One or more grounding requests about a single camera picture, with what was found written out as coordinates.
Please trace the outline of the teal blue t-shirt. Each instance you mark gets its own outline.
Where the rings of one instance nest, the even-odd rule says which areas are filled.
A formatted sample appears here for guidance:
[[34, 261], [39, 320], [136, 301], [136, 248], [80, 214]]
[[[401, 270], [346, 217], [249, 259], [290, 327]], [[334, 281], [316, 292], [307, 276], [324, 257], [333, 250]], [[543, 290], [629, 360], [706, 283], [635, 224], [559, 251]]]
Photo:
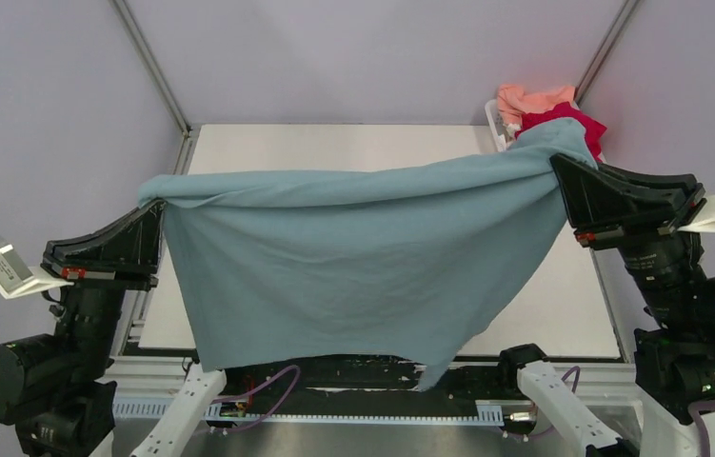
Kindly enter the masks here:
[[550, 160], [594, 169], [559, 118], [506, 151], [381, 171], [160, 175], [163, 233], [199, 360], [229, 369], [392, 355], [436, 385], [566, 225]]

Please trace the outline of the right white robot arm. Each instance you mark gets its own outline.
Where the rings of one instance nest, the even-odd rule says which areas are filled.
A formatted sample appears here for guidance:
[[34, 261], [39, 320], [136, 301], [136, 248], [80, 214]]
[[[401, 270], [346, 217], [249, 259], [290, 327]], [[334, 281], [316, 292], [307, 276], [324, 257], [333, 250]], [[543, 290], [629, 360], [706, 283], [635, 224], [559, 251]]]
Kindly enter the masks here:
[[715, 452], [715, 277], [701, 236], [715, 233], [715, 195], [690, 174], [648, 175], [564, 154], [551, 158], [579, 244], [616, 249], [654, 330], [636, 329], [639, 444], [595, 416], [535, 345], [506, 349], [499, 389], [525, 396], [582, 456], [709, 456]]

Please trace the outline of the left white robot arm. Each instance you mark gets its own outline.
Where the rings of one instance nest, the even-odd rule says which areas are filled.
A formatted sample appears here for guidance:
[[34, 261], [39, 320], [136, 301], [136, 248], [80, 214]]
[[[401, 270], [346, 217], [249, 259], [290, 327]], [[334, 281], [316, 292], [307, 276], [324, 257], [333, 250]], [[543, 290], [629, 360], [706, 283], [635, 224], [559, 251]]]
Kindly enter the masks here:
[[49, 299], [52, 333], [0, 344], [0, 424], [29, 456], [109, 456], [117, 385], [106, 381], [125, 298], [157, 286], [165, 203], [47, 243], [27, 265], [0, 237], [0, 293]]

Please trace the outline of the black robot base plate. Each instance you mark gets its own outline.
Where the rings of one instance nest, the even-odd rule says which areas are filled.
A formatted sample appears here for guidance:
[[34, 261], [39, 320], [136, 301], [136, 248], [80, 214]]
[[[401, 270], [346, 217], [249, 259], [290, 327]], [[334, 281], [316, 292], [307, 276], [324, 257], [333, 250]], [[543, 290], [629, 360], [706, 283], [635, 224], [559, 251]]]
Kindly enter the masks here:
[[502, 408], [518, 433], [537, 421], [535, 406], [508, 385], [498, 358], [470, 357], [449, 368], [436, 387], [416, 387], [419, 370], [398, 358], [327, 356], [288, 366], [234, 368], [218, 402], [201, 413], [213, 427], [238, 427], [273, 413], [387, 416], [475, 416], [479, 405]]

